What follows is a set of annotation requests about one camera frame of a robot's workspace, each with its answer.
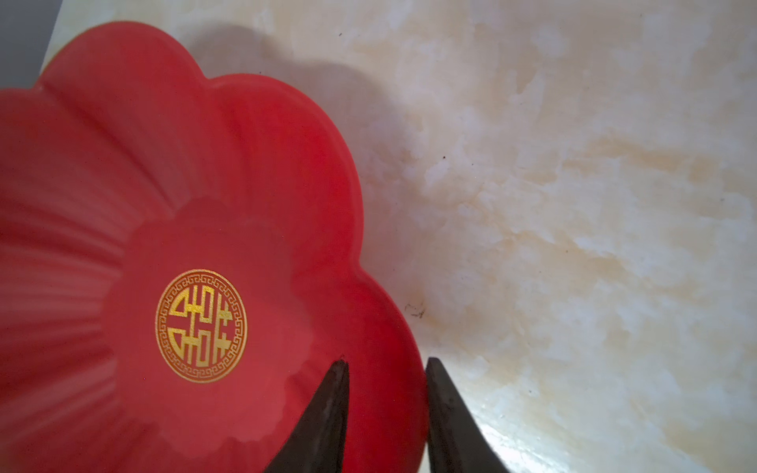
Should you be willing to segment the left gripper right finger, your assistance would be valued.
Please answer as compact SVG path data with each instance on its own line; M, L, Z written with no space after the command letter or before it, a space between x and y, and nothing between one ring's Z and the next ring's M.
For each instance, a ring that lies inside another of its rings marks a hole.
M429 401L428 453L435 473L508 473L491 449L438 358L426 366Z

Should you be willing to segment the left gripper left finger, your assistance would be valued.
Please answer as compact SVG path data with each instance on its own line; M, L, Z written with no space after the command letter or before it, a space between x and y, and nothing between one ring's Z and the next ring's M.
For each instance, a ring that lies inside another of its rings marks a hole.
M334 362L295 429L265 473L339 473L349 414L349 365Z

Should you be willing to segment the red flower-shaped bowl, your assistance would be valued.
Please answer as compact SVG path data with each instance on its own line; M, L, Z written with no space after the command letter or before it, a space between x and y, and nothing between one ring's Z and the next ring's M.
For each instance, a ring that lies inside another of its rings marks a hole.
M141 23L1 94L1 468L260 472L331 364L347 472L414 472L426 380L360 266L328 115L266 76L204 76Z

